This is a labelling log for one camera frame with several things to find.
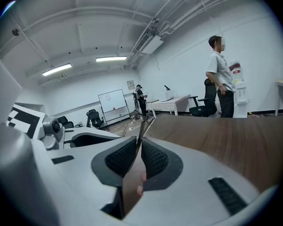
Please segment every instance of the black office chair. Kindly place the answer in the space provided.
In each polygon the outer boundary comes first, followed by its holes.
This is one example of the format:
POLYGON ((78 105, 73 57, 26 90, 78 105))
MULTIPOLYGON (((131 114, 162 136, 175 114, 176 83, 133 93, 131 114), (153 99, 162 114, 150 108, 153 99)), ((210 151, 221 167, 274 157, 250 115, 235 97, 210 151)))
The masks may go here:
POLYGON ((74 124, 72 121, 68 121, 65 116, 59 117, 58 122, 62 124, 62 126, 65 127, 65 129, 68 128, 74 128, 74 124))
POLYGON ((90 110, 89 112, 86 113, 87 115, 87 127, 90 127, 90 121, 92 123, 92 126, 95 128, 100 128, 100 126, 104 123, 104 120, 100 119, 99 113, 96 110, 90 110))
POLYGON ((198 96, 189 97, 189 99, 193 99, 195 102, 196 107, 192 107, 189 109, 190 114, 193 116, 204 116, 209 117, 216 113, 217 108, 215 105, 215 98, 216 98, 216 87, 215 84, 206 79, 204 81, 204 85, 206 86, 206 94, 204 99, 200 99, 198 101, 203 101, 205 105, 198 106, 196 98, 198 96))

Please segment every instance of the black vent grille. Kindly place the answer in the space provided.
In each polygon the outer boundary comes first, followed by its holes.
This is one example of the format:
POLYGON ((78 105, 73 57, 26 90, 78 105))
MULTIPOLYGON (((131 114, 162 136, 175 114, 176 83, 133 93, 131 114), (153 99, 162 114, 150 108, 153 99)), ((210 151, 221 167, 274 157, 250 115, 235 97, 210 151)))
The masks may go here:
POLYGON ((147 179, 161 173, 169 164, 168 156, 146 141, 142 142, 141 158, 146 166, 147 179))
POLYGON ((247 206, 246 202, 223 178, 213 178, 208 182, 231 215, 238 213, 247 206))
POLYGON ((105 163, 112 171, 124 177, 136 157, 136 140, 109 154, 105 163))
POLYGON ((144 45, 144 43, 147 41, 147 39, 150 36, 148 34, 145 34, 145 36, 143 37, 143 39, 140 41, 140 43, 136 46, 136 51, 140 51, 141 47, 144 45))

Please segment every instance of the backpack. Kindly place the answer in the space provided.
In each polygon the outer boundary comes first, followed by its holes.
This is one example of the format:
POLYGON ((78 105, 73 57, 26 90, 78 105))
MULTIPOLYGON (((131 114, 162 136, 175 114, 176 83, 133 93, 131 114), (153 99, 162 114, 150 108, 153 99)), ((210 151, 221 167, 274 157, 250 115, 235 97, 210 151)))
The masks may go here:
POLYGON ((137 94, 137 92, 134 92, 132 94, 133 94, 133 100, 134 101, 137 101, 140 98, 140 96, 137 94))

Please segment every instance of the air vent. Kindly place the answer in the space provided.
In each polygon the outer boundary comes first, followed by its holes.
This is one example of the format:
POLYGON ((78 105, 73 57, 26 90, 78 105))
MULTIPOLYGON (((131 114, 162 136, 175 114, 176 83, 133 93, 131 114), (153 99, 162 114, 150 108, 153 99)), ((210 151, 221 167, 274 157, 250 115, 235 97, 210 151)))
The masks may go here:
POLYGON ((152 54, 162 43, 161 37, 155 35, 154 38, 144 46, 141 52, 144 54, 152 54))
POLYGON ((138 52, 140 50, 142 50, 146 44, 149 42, 150 39, 152 39, 153 36, 151 36, 150 34, 146 33, 144 35, 144 37, 141 39, 141 41, 138 43, 138 45, 136 46, 135 50, 138 52))

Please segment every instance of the person's arm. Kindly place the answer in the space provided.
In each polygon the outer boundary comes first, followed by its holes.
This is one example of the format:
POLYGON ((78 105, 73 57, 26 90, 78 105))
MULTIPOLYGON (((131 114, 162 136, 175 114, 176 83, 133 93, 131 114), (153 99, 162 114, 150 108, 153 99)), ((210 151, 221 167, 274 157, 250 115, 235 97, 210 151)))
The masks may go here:
POLYGON ((220 81, 215 77, 215 73, 217 73, 217 69, 218 69, 218 62, 217 62, 217 58, 214 56, 211 56, 209 61, 208 61, 208 69, 206 71, 206 76, 217 86, 219 86, 220 91, 221 91, 221 95, 225 95, 227 89, 225 88, 225 86, 220 83, 220 81))
POLYGON ((240 68, 240 63, 234 63, 233 65, 231 65, 230 67, 230 71, 232 71, 235 68, 240 68))
POLYGON ((137 91, 137 94, 141 97, 141 98, 147 98, 148 96, 147 95, 143 95, 142 91, 139 89, 137 91))
POLYGON ((212 72, 206 72, 206 76, 217 86, 219 86, 220 91, 221 91, 221 95, 225 95, 227 89, 225 88, 225 86, 220 83, 220 81, 215 77, 214 73, 212 72))

